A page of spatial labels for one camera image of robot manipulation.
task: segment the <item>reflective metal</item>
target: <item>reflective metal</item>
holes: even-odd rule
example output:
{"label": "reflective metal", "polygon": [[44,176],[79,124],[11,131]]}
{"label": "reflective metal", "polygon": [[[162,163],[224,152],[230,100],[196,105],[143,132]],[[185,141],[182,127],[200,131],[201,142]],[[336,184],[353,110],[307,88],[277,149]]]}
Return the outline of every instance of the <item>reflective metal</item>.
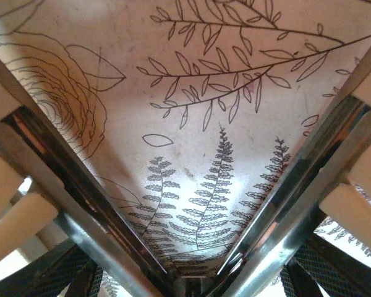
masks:
{"label": "reflective metal", "polygon": [[61,210],[57,220],[63,230],[132,296],[162,296],[123,248],[62,188],[52,171],[20,136],[3,123],[0,123],[0,151],[15,169],[33,176],[43,195],[50,197]]}
{"label": "reflective metal", "polygon": [[281,270],[324,217],[318,204],[339,183],[357,157],[371,144],[371,111],[359,121],[347,139],[288,209],[281,206],[249,251],[249,259],[223,296],[255,296]]}
{"label": "reflective metal", "polygon": [[2,121],[22,136],[61,179],[66,191],[130,255],[148,279],[165,294],[172,292],[171,278],[148,245],[1,61],[0,83],[23,104]]}

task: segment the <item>metal mesh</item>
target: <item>metal mesh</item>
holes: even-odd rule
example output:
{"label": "metal mesh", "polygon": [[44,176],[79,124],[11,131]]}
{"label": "metal mesh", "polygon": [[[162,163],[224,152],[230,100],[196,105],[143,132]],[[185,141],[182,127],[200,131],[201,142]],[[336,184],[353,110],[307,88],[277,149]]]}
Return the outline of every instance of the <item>metal mesh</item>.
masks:
{"label": "metal mesh", "polygon": [[287,297],[297,297],[296,292],[294,291],[294,287],[292,285],[292,281],[290,278],[290,274],[286,268],[283,267],[283,270],[280,272],[280,279],[283,284],[284,292]]}
{"label": "metal mesh", "polygon": [[73,248],[55,269],[47,271],[39,282],[30,284],[24,296],[57,297],[89,260],[79,247]]}
{"label": "metal mesh", "polygon": [[337,273],[331,266],[306,245],[301,246],[296,254],[296,261],[316,280],[332,297],[365,296]]}
{"label": "metal mesh", "polygon": [[92,283],[92,286],[90,288],[88,297],[97,297],[98,296],[102,276],[103,276],[103,269],[100,266],[98,266],[96,268],[95,279],[93,280],[93,283]]}

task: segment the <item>fern illustration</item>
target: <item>fern illustration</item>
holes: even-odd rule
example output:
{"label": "fern illustration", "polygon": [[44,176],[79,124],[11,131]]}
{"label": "fern illustration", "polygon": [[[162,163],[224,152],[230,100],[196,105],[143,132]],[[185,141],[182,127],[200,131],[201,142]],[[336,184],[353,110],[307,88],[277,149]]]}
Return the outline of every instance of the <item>fern illustration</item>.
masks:
{"label": "fern illustration", "polygon": [[243,200],[239,202],[241,205],[247,207],[251,211],[247,213],[231,212],[234,217],[239,218],[239,220],[231,220],[231,223],[233,225],[240,226],[242,229],[245,228],[251,221],[254,214],[260,208],[262,202],[265,200],[265,198],[267,198],[267,195],[270,193],[273,186],[279,180],[280,176],[288,166],[288,162],[291,158],[290,154],[287,153],[289,147],[284,144],[283,139],[279,139],[278,137],[276,137],[275,142],[275,151],[273,151],[274,157],[270,158],[271,164],[265,166],[269,173],[263,173],[260,175],[265,182],[254,185],[254,188],[262,190],[262,192],[247,192],[246,195],[253,198],[253,200]]}
{"label": "fern illustration", "polygon": [[221,262],[227,253],[228,250],[224,249],[210,257],[185,253],[171,255],[168,259],[181,275],[209,275],[218,269],[218,265],[214,265],[214,263]]}
{"label": "fern illustration", "polygon": [[[356,190],[364,196],[364,198],[367,199],[371,203],[371,198],[364,192],[364,190],[356,186]],[[324,227],[331,226],[332,229],[330,231],[326,231]],[[331,217],[327,217],[326,220],[323,221],[323,223],[320,224],[320,226],[315,230],[315,233],[319,236],[324,235],[335,235],[334,240],[339,240],[344,237],[348,237],[348,243],[355,243],[356,246],[360,246],[361,250],[364,252],[364,254],[367,257],[371,257],[371,250],[368,246],[366,246],[364,243],[360,242],[356,237],[354,237],[348,230],[343,228],[341,225],[339,225],[337,222],[335,222]]]}
{"label": "fern illustration", "polygon": [[230,174],[233,170],[231,148],[232,143],[228,141],[224,129],[221,128],[218,153],[210,168],[211,174],[204,177],[206,181],[201,184],[204,189],[195,191],[199,197],[189,199],[189,202],[197,205],[198,208],[183,209],[186,215],[176,216],[187,227],[169,222],[174,231],[167,229],[163,231],[170,238],[183,244],[196,245],[197,249],[203,249],[223,244],[234,236],[231,228],[216,230],[228,223],[224,219],[227,215],[222,213],[227,210],[227,207],[220,204],[229,200],[225,194],[230,194],[226,187],[232,184],[229,180],[233,177]]}
{"label": "fern illustration", "polygon": [[117,297],[119,284],[107,272],[103,273],[101,284],[106,289],[109,297]]}
{"label": "fern illustration", "polygon": [[153,192],[153,194],[144,195],[142,198],[153,203],[158,203],[156,207],[149,205],[138,205],[135,208],[138,212],[130,212],[128,215],[131,217],[138,218],[141,221],[147,221],[147,225],[142,222],[131,222],[133,227],[139,230],[144,237],[144,240],[150,245],[150,248],[155,254],[160,255],[166,252],[177,252],[174,249],[174,244],[171,239],[168,238],[165,232],[154,229],[157,228],[168,228],[166,223],[173,216],[168,213],[172,209],[176,209],[176,206],[171,200],[179,199],[179,196],[171,191],[169,188],[178,188],[180,185],[174,181],[168,181],[168,177],[172,176],[176,170],[168,169],[171,165],[168,161],[163,161],[163,157],[156,157],[150,161],[151,166],[147,169],[151,173],[147,177],[148,181],[154,182],[145,186],[145,189]]}

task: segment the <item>line drawing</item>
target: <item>line drawing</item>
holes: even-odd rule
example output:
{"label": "line drawing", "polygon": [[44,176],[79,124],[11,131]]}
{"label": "line drawing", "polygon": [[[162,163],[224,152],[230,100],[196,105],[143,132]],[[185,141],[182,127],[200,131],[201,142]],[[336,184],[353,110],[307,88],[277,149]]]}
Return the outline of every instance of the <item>line drawing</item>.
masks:
{"label": "line drawing", "polygon": [[[365,191],[356,186],[356,190],[364,196],[371,203],[371,198],[365,193]],[[339,225],[331,217],[327,217],[322,224],[315,230],[315,233],[321,236],[322,238],[326,236],[334,236],[334,240],[339,240],[343,237],[348,237],[348,243],[354,243],[356,246],[360,246],[361,250],[367,257],[371,257],[371,250],[364,243],[360,242],[356,237],[354,237],[348,230]]]}
{"label": "line drawing", "polygon": [[[206,131],[211,117],[215,111],[228,113],[228,122],[231,124],[241,108],[241,101],[252,103],[254,101],[254,110],[256,113],[260,110],[263,100],[263,85],[270,87],[274,84],[284,89],[291,89],[293,84],[302,82],[311,77],[325,64],[328,55],[338,49],[371,38],[371,34],[360,37],[352,41],[343,41],[335,37],[324,34],[324,25],[318,23],[315,32],[306,32],[292,30],[290,28],[281,28],[278,21],[282,16],[280,11],[275,11],[273,1],[265,1],[265,11],[259,11],[254,6],[254,1],[228,0],[228,1],[200,1],[198,4],[194,0],[175,0],[177,15],[170,15],[162,7],[157,6],[155,15],[151,15],[154,22],[160,24],[169,24],[168,41],[177,32],[179,36],[184,36],[184,47],[190,40],[196,39],[200,33],[200,39],[205,45],[203,55],[209,51],[216,51],[216,61],[204,58],[193,62],[185,57],[180,51],[175,51],[177,61],[182,69],[182,73],[175,73],[166,67],[162,62],[153,57],[148,57],[150,65],[148,67],[137,66],[137,69],[144,75],[153,78],[150,87],[156,87],[164,80],[170,81],[170,87],[163,98],[162,103],[151,102],[151,106],[164,111],[163,118],[167,118],[172,110],[181,110],[181,119],[179,128],[182,129],[188,121],[189,113],[193,105],[204,104],[206,108],[202,123],[202,131]],[[184,7],[191,9],[193,16],[185,16]],[[240,11],[247,9],[251,18],[244,20],[240,16]],[[200,11],[207,12],[202,17]],[[225,53],[219,46],[215,47],[216,41],[225,28],[236,29],[239,34],[241,45],[234,41],[233,52]],[[259,54],[270,58],[271,62],[265,65],[253,67],[255,61],[255,49],[252,42],[246,37],[247,30],[266,30],[277,32],[278,46],[270,49],[258,49]],[[303,54],[299,51],[293,53],[283,49],[283,40],[291,35],[300,35],[304,38],[317,38],[314,42],[305,41]],[[330,46],[318,44],[318,41],[330,42]],[[234,55],[245,67],[242,69],[233,69],[229,59],[229,54]],[[297,73],[295,82],[290,82],[287,78],[274,74],[276,66],[289,64],[292,66],[290,72]],[[345,69],[338,69],[338,74],[349,75],[350,72]],[[188,84],[187,78],[197,77],[198,82]],[[220,78],[226,78],[228,83],[216,82]],[[250,92],[250,85],[256,85],[256,94]]]}
{"label": "line drawing", "polygon": [[168,136],[162,134],[145,134],[142,136],[143,141],[151,147],[165,147],[173,144]]}
{"label": "line drawing", "polygon": [[139,222],[131,222],[135,229],[137,229],[148,246],[155,254],[160,255],[168,252],[177,252],[173,247],[175,246],[171,239],[169,239],[164,231],[156,228],[169,227],[167,222],[173,216],[168,213],[171,209],[176,209],[176,206],[171,203],[172,199],[179,200],[180,197],[170,191],[170,188],[180,189],[180,185],[174,181],[168,180],[176,170],[168,169],[171,165],[168,161],[163,161],[163,157],[155,157],[150,160],[150,166],[147,168],[151,173],[147,177],[148,181],[153,184],[148,184],[145,189],[151,191],[153,195],[144,195],[142,198],[154,203],[158,203],[156,207],[148,205],[138,205],[134,212],[129,212],[128,216],[135,217]]}
{"label": "line drawing", "polygon": [[4,22],[6,26],[0,26],[0,36],[9,35],[17,30],[20,30],[37,12],[38,8],[45,0],[31,0],[25,4],[15,6],[12,9],[0,14],[0,22]]}
{"label": "line drawing", "polygon": [[139,198],[137,198],[137,196],[136,196],[133,192],[131,192],[130,190],[128,190],[126,187],[121,186],[120,184],[118,184],[118,183],[116,183],[116,182],[114,182],[114,181],[112,181],[112,180],[110,180],[110,179],[108,179],[108,178],[103,178],[103,177],[101,177],[101,176],[97,176],[97,175],[94,175],[94,177],[95,177],[96,179],[98,179],[98,181],[99,181],[99,179],[102,179],[102,180],[104,181],[104,183],[105,183],[105,186],[107,186],[107,185],[111,186],[111,184],[113,184],[115,187],[119,187],[119,188],[121,188],[121,189],[124,190],[126,193],[128,193],[129,196],[133,197],[132,200],[120,199],[120,198],[115,197],[115,192],[112,193],[112,192],[110,191],[110,189],[106,189],[107,193],[110,195],[110,197],[111,197],[112,199],[114,199],[114,200],[119,200],[119,201],[124,201],[124,202],[128,202],[128,203],[132,203],[132,204],[134,204],[134,205],[132,205],[132,206],[137,206],[137,205],[141,205],[141,204],[142,204],[142,203],[139,201]]}
{"label": "line drawing", "polygon": [[186,215],[177,215],[176,217],[183,222],[186,227],[169,222],[171,230],[168,226],[163,228],[164,233],[185,245],[196,246],[196,249],[212,248],[229,241],[235,234],[231,228],[224,228],[218,231],[216,228],[225,226],[228,220],[223,220],[227,215],[223,211],[228,210],[226,206],[221,205],[229,199],[225,194],[231,192],[227,189],[233,175],[232,164],[232,143],[228,140],[226,133],[220,127],[220,142],[213,161],[210,173],[205,175],[205,182],[201,183],[203,190],[196,190],[195,194],[199,197],[190,198],[189,202],[195,205],[194,209],[183,209]]}
{"label": "line drawing", "polygon": [[310,134],[311,129],[316,125],[317,121],[319,120],[319,115],[314,114],[313,116],[309,116],[308,118],[304,119],[301,122],[301,126],[307,128],[302,135],[307,137]]}
{"label": "line drawing", "polygon": [[273,151],[274,156],[270,158],[271,164],[265,166],[265,169],[267,169],[269,173],[263,173],[260,175],[265,182],[255,184],[253,186],[256,189],[262,190],[262,192],[247,192],[246,196],[252,199],[242,200],[239,202],[242,206],[248,208],[247,212],[231,212],[234,217],[239,218],[237,220],[230,221],[233,225],[240,226],[241,230],[234,231],[237,234],[241,234],[243,229],[249,224],[254,214],[260,208],[262,202],[264,202],[264,200],[267,198],[273,186],[279,180],[280,176],[283,174],[289,164],[291,156],[289,153],[287,153],[289,147],[284,144],[284,139],[279,139],[279,137],[276,137],[275,142],[275,150]]}
{"label": "line drawing", "polygon": [[[123,81],[125,76],[84,46],[64,46],[40,33],[14,32],[12,36],[14,40],[22,40],[22,43],[0,43],[0,58],[75,153],[82,160],[90,158],[104,139],[107,120],[106,108],[97,92],[109,90]],[[8,60],[7,51],[22,54]],[[74,54],[90,57],[87,60],[89,65],[85,65],[85,61],[83,64],[78,62]],[[90,69],[84,72],[83,68],[91,68],[94,61],[97,69],[92,82]],[[103,63],[109,75],[101,73],[100,64]],[[108,88],[97,90],[92,87],[107,80]]]}

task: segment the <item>metal frame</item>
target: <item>metal frame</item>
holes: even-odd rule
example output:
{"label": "metal frame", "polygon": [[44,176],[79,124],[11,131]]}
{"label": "metal frame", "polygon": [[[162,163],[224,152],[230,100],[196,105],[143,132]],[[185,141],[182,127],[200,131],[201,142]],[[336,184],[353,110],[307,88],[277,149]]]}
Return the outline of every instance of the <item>metal frame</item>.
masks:
{"label": "metal frame", "polygon": [[[370,71],[371,48],[204,296],[255,296],[325,218],[318,203],[344,181],[343,173],[371,141],[371,111],[362,117],[369,109],[348,96]],[[0,83],[22,104],[0,122],[0,154],[19,173],[33,176],[39,189],[62,210],[57,224],[130,294],[172,296],[171,276],[1,62]]]}

